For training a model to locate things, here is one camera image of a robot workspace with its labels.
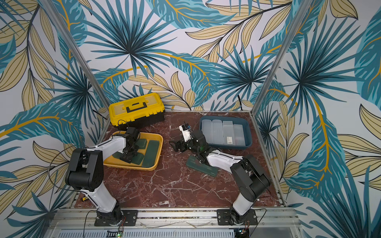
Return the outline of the clear case stack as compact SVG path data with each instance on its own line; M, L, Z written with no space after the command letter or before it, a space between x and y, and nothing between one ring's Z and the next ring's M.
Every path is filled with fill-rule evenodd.
M233 124L234 137L235 137L235 145L237 146L245 146L245 133L243 125Z

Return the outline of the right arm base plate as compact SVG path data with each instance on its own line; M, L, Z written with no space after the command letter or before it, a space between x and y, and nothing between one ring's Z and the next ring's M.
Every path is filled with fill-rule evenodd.
M219 226L258 224L258 217L254 209L249 209L244 215L239 215L232 207L229 209L218 209L216 213Z

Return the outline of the clear case with barcode label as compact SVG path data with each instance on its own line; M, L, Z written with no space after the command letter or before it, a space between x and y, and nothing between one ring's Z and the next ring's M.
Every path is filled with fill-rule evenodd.
M232 121L223 121L224 145L235 145L234 125Z

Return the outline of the yellow plastic tray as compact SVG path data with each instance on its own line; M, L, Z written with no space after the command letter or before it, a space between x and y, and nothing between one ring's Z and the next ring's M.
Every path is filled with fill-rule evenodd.
M141 170L141 171L152 171L152 170L155 170L156 167L158 166L158 163L159 163L159 160L160 160L161 150L162 150L162 146L163 146L163 137L161 135L155 134L155 133L140 132L139 139L143 139L143 138L147 140L147 146L146 146L145 149L139 149L138 150L138 153L141 153L143 155L145 155L147 147L148 147L148 144L149 144L149 142L151 140L156 140L156 141L160 142L160 146L159 146L159 149L158 149L158 152L157 152L157 157L156 157L156 163L155 163L154 167L143 168L141 166L142 162L141 162L140 165L136 165L136 164L132 164L132 163L130 164L130 163L126 163L126 162L123 162L123 161L121 161L119 159L114 158L113 155L108 157L103 162L103 164L105 166L108 166L108 167L119 168L119 169Z

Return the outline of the yellow black toolbox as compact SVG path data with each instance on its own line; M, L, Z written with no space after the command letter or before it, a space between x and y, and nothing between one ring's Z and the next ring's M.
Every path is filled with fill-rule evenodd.
M143 128L164 121L165 106L157 93L150 93L109 106L110 122L126 129Z

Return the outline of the green pencil case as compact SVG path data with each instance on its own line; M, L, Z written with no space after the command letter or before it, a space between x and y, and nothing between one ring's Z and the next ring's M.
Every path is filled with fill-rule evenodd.
M138 139L135 142L135 145L138 147L138 149L145 149L147 146L147 140L146 139Z
M124 153L116 152L113 154L113 157L119 159L126 163L132 163L136 165L140 165L142 160L144 159L144 155L141 153L133 153L131 155L126 155Z
M151 140L149 142L141 165L143 168L151 168L155 166L159 146L159 141Z
M217 167L211 167L205 164L202 164L199 162L199 160L194 156L189 156L186 162L186 166L194 169L196 171L199 171L201 173L204 173L206 175L209 175L211 177L216 177L218 174L218 168Z

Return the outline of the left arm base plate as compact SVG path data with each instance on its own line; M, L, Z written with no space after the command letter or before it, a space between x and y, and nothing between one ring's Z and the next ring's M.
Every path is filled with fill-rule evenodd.
M137 210L118 210L110 213L97 212L97 217L94 223L95 227L108 226L127 226L133 227L136 225L138 217Z

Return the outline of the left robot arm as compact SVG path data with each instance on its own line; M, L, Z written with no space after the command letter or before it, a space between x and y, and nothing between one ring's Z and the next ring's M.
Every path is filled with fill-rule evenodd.
M83 193L97 208L97 224L117 226L123 221L120 204L106 188L104 161L119 152L120 160L130 162L137 155L140 132L136 128L113 135L90 148L73 151L65 176L65 183Z

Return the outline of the clear ribbed case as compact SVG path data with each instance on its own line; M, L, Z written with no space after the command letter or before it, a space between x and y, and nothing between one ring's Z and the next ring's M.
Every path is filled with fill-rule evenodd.
M211 120L202 120L201 130L208 144L213 143L213 124Z

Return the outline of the clear case with red pen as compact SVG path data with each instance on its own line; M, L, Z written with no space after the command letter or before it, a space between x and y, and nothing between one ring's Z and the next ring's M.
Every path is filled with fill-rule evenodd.
M223 145L224 144L224 134L223 134L223 123L221 120L213 120L213 144Z

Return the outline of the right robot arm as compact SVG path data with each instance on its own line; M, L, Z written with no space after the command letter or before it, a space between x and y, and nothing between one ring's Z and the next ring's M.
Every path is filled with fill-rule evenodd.
M271 179L264 168L252 155L234 156L210 146L202 131L192 130L188 124L179 126L183 139L170 141L174 151L193 153L187 160L187 166L216 176L218 170L224 170L234 178L239 195L229 209L218 209L217 220L220 226L258 224L253 204L271 185Z

